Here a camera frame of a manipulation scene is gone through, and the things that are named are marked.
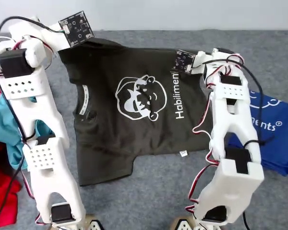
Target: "circuit board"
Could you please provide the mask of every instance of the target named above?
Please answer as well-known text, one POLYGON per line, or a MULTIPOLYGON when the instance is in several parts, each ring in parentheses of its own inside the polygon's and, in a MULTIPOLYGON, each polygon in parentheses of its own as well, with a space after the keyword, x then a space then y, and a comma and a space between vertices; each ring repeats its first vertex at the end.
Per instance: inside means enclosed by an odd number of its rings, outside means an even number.
POLYGON ((89 38, 94 37, 84 11, 60 20, 59 24, 61 29, 64 30, 65 37, 71 47, 79 45, 89 38))
POLYGON ((177 50, 174 69, 190 74, 194 58, 195 54, 177 50))

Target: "cartoon face logo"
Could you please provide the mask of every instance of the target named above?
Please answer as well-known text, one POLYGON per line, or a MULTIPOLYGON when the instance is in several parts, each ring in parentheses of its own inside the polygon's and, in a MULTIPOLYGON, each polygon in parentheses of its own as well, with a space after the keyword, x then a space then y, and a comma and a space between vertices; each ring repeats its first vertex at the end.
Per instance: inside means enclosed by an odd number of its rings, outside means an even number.
POLYGON ((131 120, 148 117, 156 121, 159 112, 167 104, 167 94, 155 77, 144 75, 140 78, 125 77, 115 92, 117 109, 131 120))
MULTIPOLYGON (((253 92, 253 91, 250 91, 250 98, 251 99, 256 99, 257 97, 256 96, 253 96, 254 94, 257 94, 259 95, 259 93, 256 93, 256 92, 253 92)), ((266 107, 269 107, 269 106, 277 106, 279 103, 281 103, 282 101, 278 100, 278 99, 274 99, 274 98, 271 98, 270 101, 266 102, 266 104, 264 104, 262 106, 262 108, 266 108, 266 107)), ((252 105, 250 104, 250 107, 252 108, 256 108, 256 109, 259 109, 260 107, 259 106, 256 106, 256 105, 252 105)))

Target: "blue cloth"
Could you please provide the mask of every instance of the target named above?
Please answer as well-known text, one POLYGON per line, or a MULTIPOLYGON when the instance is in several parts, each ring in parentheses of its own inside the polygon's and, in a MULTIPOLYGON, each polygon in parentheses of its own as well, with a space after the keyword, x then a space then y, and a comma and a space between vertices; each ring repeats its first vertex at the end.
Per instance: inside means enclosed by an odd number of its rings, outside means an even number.
MULTIPOLYGON (((269 140, 260 147, 262 165, 288 175, 288 103, 264 96, 262 123, 258 121, 260 94, 250 92, 251 114, 254 127, 262 131, 262 140, 269 140)), ((236 135, 229 140, 229 145, 242 148, 236 135)))
MULTIPOLYGON (((53 134, 49 127, 40 120, 35 124, 36 135, 45 136, 53 134)), ((10 165, 17 169, 21 160, 23 151, 23 143, 21 142, 21 135, 18 126, 12 113, 10 112, 4 98, 0 94, 0 142, 6 143, 8 158, 10 165)), ((22 169, 27 168, 27 163, 24 162, 22 169)))

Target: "teal cloth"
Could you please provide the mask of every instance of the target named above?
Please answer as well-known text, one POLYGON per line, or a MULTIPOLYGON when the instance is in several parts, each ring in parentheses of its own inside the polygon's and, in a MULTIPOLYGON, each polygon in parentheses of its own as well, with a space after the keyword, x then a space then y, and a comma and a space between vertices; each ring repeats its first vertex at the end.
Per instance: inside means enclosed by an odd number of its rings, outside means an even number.
MULTIPOLYGON (((41 120, 37 120, 35 123, 36 135, 46 136, 53 134, 51 129, 41 120)), ((0 94, 0 142, 6 144, 8 158, 10 165, 17 169, 19 162, 23 154, 23 143, 21 142, 21 135, 18 130, 16 121, 9 110, 4 98, 0 94)), ((22 169, 28 167, 26 161, 22 165, 22 169)))

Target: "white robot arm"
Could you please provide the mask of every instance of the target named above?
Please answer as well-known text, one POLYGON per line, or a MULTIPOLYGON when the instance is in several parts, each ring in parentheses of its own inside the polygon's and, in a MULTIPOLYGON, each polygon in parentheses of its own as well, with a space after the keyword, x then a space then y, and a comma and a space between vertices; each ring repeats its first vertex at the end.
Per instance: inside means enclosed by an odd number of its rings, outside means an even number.
POLYGON ((196 230, 214 230, 233 223, 250 204, 252 194, 264 180, 258 137, 252 125, 248 81, 241 66, 239 54, 215 48, 211 54, 199 51, 196 55, 177 51, 175 69, 190 74, 201 74, 211 89, 207 108, 197 130, 204 121, 209 105, 213 115, 213 130, 206 160, 216 166, 212 181, 202 190, 198 199, 192 193, 199 176, 195 178, 189 199, 194 205, 186 207, 193 213, 196 230), (227 133, 237 135, 244 149, 225 147, 227 133))
MULTIPOLYGON (((83 12, 47 29, 41 30, 30 22, 21 21, 12 25, 9 31, 12 39, 0 42, 0 88, 18 118, 24 136, 28 137, 23 153, 36 207, 43 222, 52 223, 55 228, 87 229, 78 185, 64 154, 69 147, 69 138, 42 62, 49 55, 52 58, 53 52, 70 48, 92 37, 93 33, 83 12), (37 138, 36 120, 45 122, 55 135, 37 138), (51 205, 52 193, 60 194, 66 202, 51 205)), ((98 223, 91 226, 94 227, 89 229, 101 229, 98 223)))

